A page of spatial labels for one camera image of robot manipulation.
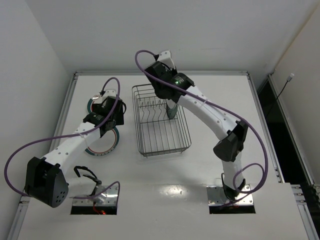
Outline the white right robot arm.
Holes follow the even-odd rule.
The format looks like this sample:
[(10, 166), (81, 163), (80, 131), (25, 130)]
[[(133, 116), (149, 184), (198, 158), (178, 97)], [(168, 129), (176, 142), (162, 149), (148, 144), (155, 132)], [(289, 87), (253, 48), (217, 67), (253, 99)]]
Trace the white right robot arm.
[(234, 201), (246, 180), (242, 174), (242, 150), (246, 140), (248, 125), (207, 102), (169, 87), (158, 81), (151, 82), (156, 96), (165, 99), (170, 107), (178, 104), (193, 113), (216, 135), (219, 142), (214, 146), (214, 154), (222, 161), (225, 196)]

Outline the green red rimmed plate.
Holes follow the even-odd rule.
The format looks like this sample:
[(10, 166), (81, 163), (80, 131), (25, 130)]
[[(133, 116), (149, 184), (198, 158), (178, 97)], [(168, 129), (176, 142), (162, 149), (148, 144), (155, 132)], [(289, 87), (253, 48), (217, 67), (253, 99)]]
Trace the green red rimmed plate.
[(90, 114), (92, 112), (92, 105), (93, 105), (94, 101), (90, 98), (88, 103), (87, 103), (87, 106), (86, 106), (86, 109), (88, 111), (88, 113)]
[(104, 134), (102, 138), (92, 143), (85, 152), (94, 157), (102, 157), (110, 154), (118, 145), (120, 134), (116, 127)]

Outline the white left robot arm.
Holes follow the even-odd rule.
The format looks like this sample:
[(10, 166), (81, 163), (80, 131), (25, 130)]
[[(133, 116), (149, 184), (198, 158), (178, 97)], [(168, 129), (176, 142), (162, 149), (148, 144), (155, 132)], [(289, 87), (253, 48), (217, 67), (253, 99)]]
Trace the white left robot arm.
[[(42, 158), (33, 157), (27, 164), (25, 192), (42, 203), (56, 208), (66, 198), (88, 200), (103, 204), (109, 187), (87, 167), (75, 166), (79, 156), (86, 152), (94, 157), (112, 152), (118, 145), (120, 134), (117, 125), (124, 124), (126, 105), (114, 89), (103, 90), (88, 101), (88, 115), (74, 132), (58, 147)], [(114, 142), (104, 151), (94, 151), (90, 145), (107, 132), (114, 135)]]

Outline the blue patterned green plate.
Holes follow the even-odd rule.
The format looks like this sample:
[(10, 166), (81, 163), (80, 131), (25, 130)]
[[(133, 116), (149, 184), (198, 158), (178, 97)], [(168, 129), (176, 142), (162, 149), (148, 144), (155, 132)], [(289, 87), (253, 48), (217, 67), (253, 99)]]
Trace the blue patterned green plate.
[(178, 110), (178, 105), (170, 99), (166, 100), (166, 115), (169, 120), (172, 120), (175, 118)]

